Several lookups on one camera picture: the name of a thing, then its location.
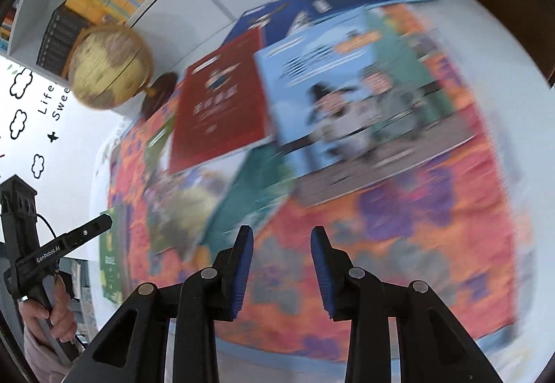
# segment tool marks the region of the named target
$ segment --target yellow globe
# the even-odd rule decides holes
[[[137,33],[119,25],[84,31],[68,69],[74,96],[98,110],[125,103],[146,87],[151,75],[148,47]]]

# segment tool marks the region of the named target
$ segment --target hand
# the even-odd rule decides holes
[[[75,316],[69,310],[71,299],[69,294],[66,293],[64,281],[60,277],[56,277],[54,297],[56,298],[56,304],[50,316],[48,315],[48,310],[34,300],[26,300],[19,303],[19,312],[23,318],[23,323],[27,325],[27,328],[29,328],[29,331],[37,341],[45,347],[49,347],[49,343],[38,323],[39,319],[48,319],[50,317],[50,322],[54,325],[52,330],[50,330],[52,337],[59,339],[61,342],[73,339],[77,332]]]

